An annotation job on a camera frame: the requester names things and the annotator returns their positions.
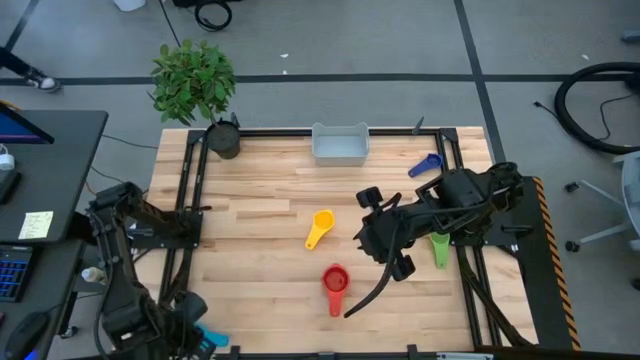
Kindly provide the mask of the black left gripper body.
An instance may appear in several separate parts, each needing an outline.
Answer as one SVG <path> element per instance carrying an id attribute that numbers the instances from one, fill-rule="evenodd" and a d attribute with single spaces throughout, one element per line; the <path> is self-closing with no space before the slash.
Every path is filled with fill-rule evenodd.
<path id="1" fill-rule="evenodd" d="M 181 292 L 165 310 L 165 344 L 168 349 L 198 350 L 204 335 L 196 322 L 208 310 L 204 299 L 191 291 Z"/>

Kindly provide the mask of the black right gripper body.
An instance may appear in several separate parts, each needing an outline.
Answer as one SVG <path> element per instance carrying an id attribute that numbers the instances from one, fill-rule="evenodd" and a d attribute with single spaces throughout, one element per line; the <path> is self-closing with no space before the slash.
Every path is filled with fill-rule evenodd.
<path id="1" fill-rule="evenodd" d="M 398 210 L 378 209 L 362 219 L 362 228 L 353 237 L 358 248 L 375 262 L 395 262 L 402 256 L 404 220 Z"/>

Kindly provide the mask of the turquoise measuring cup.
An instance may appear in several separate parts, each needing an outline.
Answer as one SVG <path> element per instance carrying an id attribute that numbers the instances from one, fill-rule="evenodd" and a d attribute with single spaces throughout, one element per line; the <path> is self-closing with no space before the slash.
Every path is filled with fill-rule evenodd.
<path id="1" fill-rule="evenodd" d="M 208 341 L 212 342 L 216 347 L 227 347 L 229 345 L 228 335 L 214 332 L 202 323 L 197 323 L 196 327 L 199 328 L 202 331 L 204 337 Z"/>

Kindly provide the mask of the green measuring cup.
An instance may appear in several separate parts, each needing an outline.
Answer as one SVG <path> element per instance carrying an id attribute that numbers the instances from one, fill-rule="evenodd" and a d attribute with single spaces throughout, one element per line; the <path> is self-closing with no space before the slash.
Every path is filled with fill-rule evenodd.
<path id="1" fill-rule="evenodd" d="M 434 249 L 435 265 L 438 269 L 445 269 L 449 258 L 450 235 L 437 232 L 430 234 Z"/>

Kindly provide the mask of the yellow measuring cup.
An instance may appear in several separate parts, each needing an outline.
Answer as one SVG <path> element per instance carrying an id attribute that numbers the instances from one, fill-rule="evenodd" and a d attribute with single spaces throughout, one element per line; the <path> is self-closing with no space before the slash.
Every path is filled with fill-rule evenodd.
<path id="1" fill-rule="evenodd" d="M 307 250 L 314 250 L 320 240 L 334 227 L 335 216 L 331 210 L 320 210 L 312 217 L 311 228 L 309 230 L 304 246 Z"/>

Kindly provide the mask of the red measuring cup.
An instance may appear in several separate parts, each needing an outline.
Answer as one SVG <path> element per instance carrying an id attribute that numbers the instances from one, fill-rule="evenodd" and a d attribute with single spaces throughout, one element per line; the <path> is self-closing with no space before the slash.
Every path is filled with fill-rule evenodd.
<path id="1" fill-rule="evenodd" d="M 340 264 L 332 264 L 325 270 L 321 280 L 328 300 L 329 315 L 338 317 L 350 284 L 349 274 Z"/>

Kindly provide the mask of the small dark blue measuring cup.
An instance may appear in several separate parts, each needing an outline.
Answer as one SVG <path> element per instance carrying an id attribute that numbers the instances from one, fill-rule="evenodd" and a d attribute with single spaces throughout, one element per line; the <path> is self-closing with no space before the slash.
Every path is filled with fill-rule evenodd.
<path id="1" fill-rule="evenodd" d="M 439 169 L 442 166 L 443 159 L 439 154 L 429 153 L 423 160 L 414 165 L 409 171 L 408 176 L 415 178 L 427 171 Z"/>

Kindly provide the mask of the grey plastic basket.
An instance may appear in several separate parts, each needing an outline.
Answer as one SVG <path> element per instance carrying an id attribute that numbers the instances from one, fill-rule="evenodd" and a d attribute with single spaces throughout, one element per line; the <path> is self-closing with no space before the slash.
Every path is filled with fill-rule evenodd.
<path id="1" fill-rule="evenodd" d="M 312 155 L 317 166 L 363 166 L 370 151 L 369 127 L 360 122 L 353 126 L 324 126 L 312 128 Z"/>

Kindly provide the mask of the clear plastic bottle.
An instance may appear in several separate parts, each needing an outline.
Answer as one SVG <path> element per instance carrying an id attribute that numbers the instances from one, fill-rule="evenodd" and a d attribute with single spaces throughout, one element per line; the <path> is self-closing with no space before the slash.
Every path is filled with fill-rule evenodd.
<path id="1" fill-rule="evenodd" d="M 97 267 L 88 267 L 83 269 L 81 276 L 87 283 L 106 285 L 108 281 L 106 272 Z"/>

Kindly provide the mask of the black plant pot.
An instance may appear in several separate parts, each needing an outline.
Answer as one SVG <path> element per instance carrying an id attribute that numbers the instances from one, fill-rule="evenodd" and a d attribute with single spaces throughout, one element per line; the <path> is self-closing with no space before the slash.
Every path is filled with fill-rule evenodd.
<path id="1" fill-rule="evenodd" d="M 233 122 L 219 121 L 206 130 L 208 148 L 222 159 L 230 160 L 240 153 L 240 131 Z"/>

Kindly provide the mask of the yellow sticky note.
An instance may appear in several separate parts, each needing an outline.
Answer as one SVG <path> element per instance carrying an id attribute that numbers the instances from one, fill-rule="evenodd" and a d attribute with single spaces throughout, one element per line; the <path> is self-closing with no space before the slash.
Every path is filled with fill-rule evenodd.
<path id="1" fill-rule="evenodd" d="M 53 216 L 53 211 L 26 213 L 18 239 L 33 240 L 46 238 L 48 236 Z"/>

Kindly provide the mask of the black keyboard blue backlight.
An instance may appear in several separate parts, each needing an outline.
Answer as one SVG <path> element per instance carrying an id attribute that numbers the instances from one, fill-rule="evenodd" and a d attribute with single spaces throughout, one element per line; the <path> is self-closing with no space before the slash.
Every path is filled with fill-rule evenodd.
<path id="1" fill-rule="evenodd" d="M 19 302 L 33 266 L 32 247 L 0 245 L 0 302 Z"/>

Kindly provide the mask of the black desk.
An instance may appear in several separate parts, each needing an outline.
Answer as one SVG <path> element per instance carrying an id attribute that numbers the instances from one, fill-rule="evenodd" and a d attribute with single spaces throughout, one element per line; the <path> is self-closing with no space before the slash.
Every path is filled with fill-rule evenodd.
<path id="1" fill-rule="evenodd" d="M 108 113 L 101 110 L 25 110 L 22 116 L 46 133 L 53 144 L 8 144 L 17 160 L 21 180 L 15 193 L 0 204 L 0 245 L 32 247 L 33 266 L 19 302 L 0 302 L 0 360 L 15 327 L 32 312 L 47 312 L 49 324 L 26 360 L 46 360 L 60 330 L 72 294 L 85 243 L 75 236 L 72 222 Z M 19 240 L 28 212 L 53 211 L 43 239 Z"/>

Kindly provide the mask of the green leafy plant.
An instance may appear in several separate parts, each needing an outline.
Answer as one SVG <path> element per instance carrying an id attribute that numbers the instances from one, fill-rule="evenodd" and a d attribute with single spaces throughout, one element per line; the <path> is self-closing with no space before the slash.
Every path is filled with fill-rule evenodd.
<path id="1" fill-rule="evenodd" d="M 213 122 L 227 111 L 236 93 L 231 60 L 217 46 L 186 39 L 177 47 L 163 44 L 153 59 L 154 90 L 148 94 L 160 120 L 190 126 L 197 116 Z"/>

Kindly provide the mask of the white office chair base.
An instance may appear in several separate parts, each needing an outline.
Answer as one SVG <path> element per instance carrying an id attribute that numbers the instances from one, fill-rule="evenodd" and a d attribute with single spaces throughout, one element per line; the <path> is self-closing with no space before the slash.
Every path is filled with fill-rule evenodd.
<path id="1" fill-rule="evenodd" d="M 629 246 L 633 251 L 640 253 L 640 150 L 619 155 L 614 158 L 613 163 L 621 165 L 621 189 L 623 196 L 621 200 L 583 179 L 578 182 L 567 183 L 564 186 L 564 190 L 567 193 L 572 193 L 581 187 L 585 187 L 623 208 L 627 215 L 627 220 L 622 224 L 576 241 L 567 241 L 565 243 L 565 249 L 567 251 L 578 252 L 581 245 L 601 240 L 627 230 L 633 230 L 637 238 L 630 240 Z"/>

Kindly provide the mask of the computer monitor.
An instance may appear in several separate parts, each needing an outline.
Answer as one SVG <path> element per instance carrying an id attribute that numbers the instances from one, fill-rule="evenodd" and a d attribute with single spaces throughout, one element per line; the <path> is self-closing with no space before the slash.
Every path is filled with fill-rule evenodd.
<path id="1" fill-rule="evenodd" d="M 53 144 L 55 139 L 10 107 L 0 103 L 0 143 Z"/>

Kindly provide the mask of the person's foot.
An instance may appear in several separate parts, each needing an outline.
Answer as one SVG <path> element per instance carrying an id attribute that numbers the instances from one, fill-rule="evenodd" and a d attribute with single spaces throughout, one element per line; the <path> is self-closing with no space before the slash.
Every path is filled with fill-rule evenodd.
<path id="1" fill-rule="evenodd" d="M 2 46 L 0 46 L 0 67 L 9 69 L 28 85 L 41 91 L 56 92 L 61 87 L 56 78 L 46 75 Z"/>

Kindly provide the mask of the black metal table frame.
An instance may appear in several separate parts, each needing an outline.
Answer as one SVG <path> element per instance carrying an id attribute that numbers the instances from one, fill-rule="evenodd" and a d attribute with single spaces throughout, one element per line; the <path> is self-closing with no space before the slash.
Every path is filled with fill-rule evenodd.
<path id="1" fill-rule="evenodd" d="M 205 207 L 189 287 L 203 297 L 204 323 L 229 336 L 214 360 L 234 355 L 316 358 L 353 353 L 421 352 L 472 348 L 458 264 L 435 265 L 422 238 L 410 249 L 416 271 L 390 282 L 367 307 L 359 302 L 379 281 L 383 267 L 353 237 L 365 215 L 356 194 L 377 186 L 385 197 L 415 200 L 421 178 L 408 170 L 429 153 L 461 154 L 462 164 L 483 171 L 492 163 L 484 132 L 461 127 L 459 142 L 412 134 L 372 136 L 360 167 L 319 167 L 311 139 L 299 130 L 260 130 L 244 136 L 232 160 L 195 152 L 189 186 Z M 304 243 L 312 217 L 331 210 L 334 227 L 314 250 Z M 322 275 L 332 264 L 349 274 L 342 312 L 331 317 Z"/>

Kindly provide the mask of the black metal base plate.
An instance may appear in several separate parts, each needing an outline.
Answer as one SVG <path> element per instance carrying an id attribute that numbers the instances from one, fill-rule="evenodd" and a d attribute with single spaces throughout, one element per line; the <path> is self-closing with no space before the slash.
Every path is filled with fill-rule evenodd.
<path id="1" fill-rule="evenodd" d="M 519 204 L 503 215 L 498 230 L 504 247 L 519 261 L 538 343 L 543 348 L 581 348 L 565 272 L 542 180 L 526 176 Z"/>

